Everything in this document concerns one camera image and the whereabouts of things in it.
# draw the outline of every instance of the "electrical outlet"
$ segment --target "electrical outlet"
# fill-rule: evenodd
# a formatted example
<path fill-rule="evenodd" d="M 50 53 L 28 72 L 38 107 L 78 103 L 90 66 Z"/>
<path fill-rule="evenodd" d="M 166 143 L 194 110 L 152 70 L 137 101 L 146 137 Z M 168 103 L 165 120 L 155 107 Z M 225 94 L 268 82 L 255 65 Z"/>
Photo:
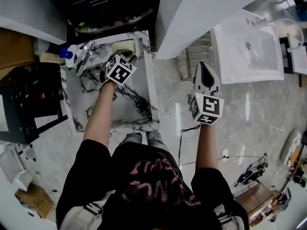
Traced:
<path fill-rule="evenodd" d="M 228 148 L 223 150 L 223 162 L 228 160 L 228 158 L 226 158 L 227 156 L 228 156 Z"/>

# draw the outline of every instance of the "drain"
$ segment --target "drain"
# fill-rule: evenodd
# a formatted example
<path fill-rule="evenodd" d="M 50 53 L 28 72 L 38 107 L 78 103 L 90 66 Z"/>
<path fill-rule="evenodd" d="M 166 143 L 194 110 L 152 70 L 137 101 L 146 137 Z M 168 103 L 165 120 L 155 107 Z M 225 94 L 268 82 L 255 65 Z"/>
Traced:
<path fill-rule="evenodd" d="M 245 46 L 246 46 L 246 48 L 247 48 L 248 50 L 251 50 L 251 45 L 250 45 L 249 42 L 247 42 L 247 43 L 245 44 Z"/>

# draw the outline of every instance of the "white sink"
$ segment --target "white sink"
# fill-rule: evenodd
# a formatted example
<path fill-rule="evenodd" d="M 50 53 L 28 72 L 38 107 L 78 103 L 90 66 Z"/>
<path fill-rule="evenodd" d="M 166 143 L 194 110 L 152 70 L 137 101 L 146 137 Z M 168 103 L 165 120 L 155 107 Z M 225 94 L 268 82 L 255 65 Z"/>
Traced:
<path fill-rule="evenodd" d="M 222 84 L 283 80 L 283 58 L 275 24 L 240 10 L 211 31 L 215 70 Z"/>

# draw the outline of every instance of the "wire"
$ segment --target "wire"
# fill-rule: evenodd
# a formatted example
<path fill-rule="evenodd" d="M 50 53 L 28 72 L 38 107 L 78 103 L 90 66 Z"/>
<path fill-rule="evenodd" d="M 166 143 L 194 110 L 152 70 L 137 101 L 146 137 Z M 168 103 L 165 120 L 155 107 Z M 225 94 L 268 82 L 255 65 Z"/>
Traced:
<path fill-rule="evenodd" d="M 192 128 L 187 128 L 187 129 L 182 129 L 181 131 L 180 131 L 180 140 L 179 140 L 179 152 L 178 152 L 178 167 L 180 166 L 180 155 L 181 155 L 181 143 L 182 143 L 182 135 L 183 135 L 183 133 L 184 132 L 187 132 L 187 131 L 190 131 L 190 130 L 197 130 L 197 129 L 199 129 L 201 127 L 201 125 L 196 125 L 195 127 L 192 127 Z M 255 161 L 255 162 L 253 162 L 252 164 L 254 164 L 254 163 L 256 163 L 256 162 L 259 162 L 261 159 L 264 159 L 265 160 L 265 158 L 262 156 L 262 157 L 259 157 L 259 156 L 254 156 L 254 155 L 250 155 L 250 156 L 247 156 L 247 155 L 245 155 L 245 156 L 235 156 L 235 155 L 231 155 L 231 156 L 223 156 L 223 157 L 221 157 L 221 158 L 219 158 L 218 159 L 218 161 L 219 160 L 221 160 L 221 159 L 229 159 L 229 158 L 255 158 L 255 159 L 258 159 L 257 161 Z"/>
<path fill-rule="evenodd" d="M 182 142 L 182 135 L 183 135 L 183 132 L 187 132 L 187 131 L 190 131 L 190 130 L 199 129 L 200 126 L 201 126 L 201 125 L 196 125 L 196 126 L 193 127 L 193 128 L 182 129 L 182 130 L 180 131 L 179 153 L 178 153 L 178 167 L 180 166 L 181 142 Z"/>
<path fill-rule="evenodd" d="M 241 153 L 239 154 L 239 156 L 243 156 L 243 154 L 245 153 L 245 149 L 243 151 L 241 151 Z M 237 162 L 240 158 L 235 159 L 232 163 L 225 163 L 224 165 L 229 166 L 234 164 L 235 162 Z"/>
<path fill-rule="evenodd" d="M 284 0 L 284 1 L 288 4 L 287 11 L 288 11 L 292 16 L 294 16 L 293 10 L 292 10 L 292 8 L 291 8 L 291 6 L 290 6 L 289 1 L 288 1 L 288 0 Z"/>

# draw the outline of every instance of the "marble vanity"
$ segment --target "marble vanity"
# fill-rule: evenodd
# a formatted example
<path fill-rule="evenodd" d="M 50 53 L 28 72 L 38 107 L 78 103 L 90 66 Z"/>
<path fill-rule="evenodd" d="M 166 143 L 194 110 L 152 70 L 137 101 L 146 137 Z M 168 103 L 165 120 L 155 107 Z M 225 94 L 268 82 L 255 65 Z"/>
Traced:
<path fill-rule="evenodd" d="M 133 40 L 136 45 L 137 70 L 123 86 L 117 85 L 113 96 L 112 133 L 121 135 L 157 130 L 159 113 L 148 31 L 99 38 L 97 44 L 112 46 L 114 42 Z M 62 88 L 68 120 L 74 137 L 82 137 L 95 106 L 101 83 L 100 69 L 83 72 L 61 69 Z"/>

